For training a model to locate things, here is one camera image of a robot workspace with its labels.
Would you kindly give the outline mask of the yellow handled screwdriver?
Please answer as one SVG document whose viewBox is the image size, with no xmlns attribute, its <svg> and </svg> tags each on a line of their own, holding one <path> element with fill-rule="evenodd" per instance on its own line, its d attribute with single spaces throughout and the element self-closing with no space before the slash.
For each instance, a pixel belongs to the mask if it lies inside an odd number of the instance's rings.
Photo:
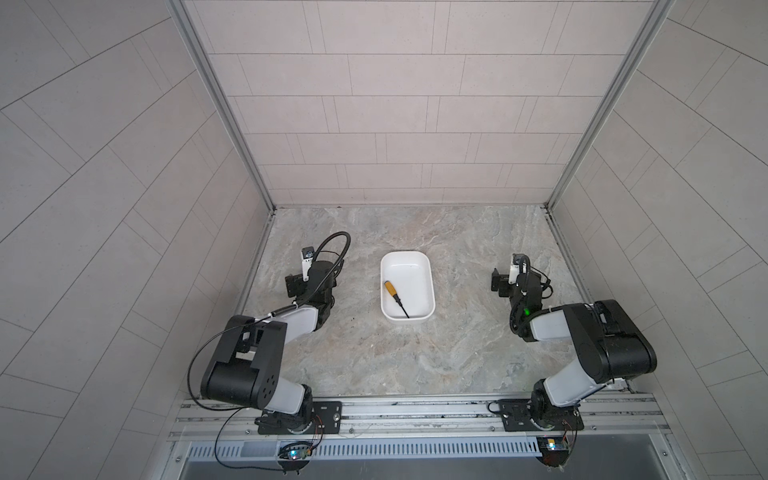
<svg viewBox="0 0 768 480">
<path fill-rule="evenodd" d="M 405 317 L 406 317 L 407 319 L 409 319 L 409 318 L 410 318 L 410 316 L 409 316 L 409 314 L 407 313 L 407 311 L 405 310 L 405 307 L 404 307 L 404 305 L 403 305 L 403 303 L 402 303 L 402 300 L 401 300 L 401 298 L 400 298 L 400 296 L 399 296 L 399 294 L 398 294 L 397 290 L 395 289 L 394 285 L 393 285 L 393 284 L 392 284 L 392 283 L 391 283 L 389 280 L 387 280 L 387 281 L 385 281 L 385 282 L 384 282 L 384 287 L 385 287 L 386 291 L 389 293 L 389 295 L 390 295 L 390 296 L 393 298 L 393 300 L 396 302 L 396 304 L 397 304 L 397 305 L 400 307 L 400 309 L 402 310 L 402 312 L 405 314 Z"/>
</svg>

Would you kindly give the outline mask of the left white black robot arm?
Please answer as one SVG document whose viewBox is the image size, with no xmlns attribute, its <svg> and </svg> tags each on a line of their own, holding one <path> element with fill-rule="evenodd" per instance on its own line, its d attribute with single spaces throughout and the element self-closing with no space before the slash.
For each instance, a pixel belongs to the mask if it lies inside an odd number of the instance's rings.
<svg viewBox="0 0 768 480">
<path fill-rule="evenodd" d="M 260 410 L 261 433 L 301 434 L 309 429 L 314 420 L 312 391 L 280 376 L 284 347 L 327 321 L 342 268 L 342 260 L 318 260 L 307 277 L 286 278 L 288 294 L 295 298 L 289 307 L 262 321 L 232 317 L 202 376 L 201 397 Z"/>
</svg>

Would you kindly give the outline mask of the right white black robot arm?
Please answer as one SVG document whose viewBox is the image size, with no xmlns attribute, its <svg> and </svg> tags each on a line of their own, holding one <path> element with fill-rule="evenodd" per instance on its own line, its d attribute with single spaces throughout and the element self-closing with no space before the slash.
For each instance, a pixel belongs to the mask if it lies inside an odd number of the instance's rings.
<svg viewBox="0 0 768 480">
<path fill-rule="evenodd" d="M 580 431 L 584 428 L 580 403 L 616 380 L 651 373 L 657 356 L 650 342 L 615 300 L 543 306 L 549 284 L 533 268 L 498 270 L 491 274 L 491 290 L 510 300 L 510 329 L 528 343 L 570 340 L 576 359 L 558 373 L 538 380 L 531 396 L 502 399 L 492 414 L 507 432 Z"/>
</svg>

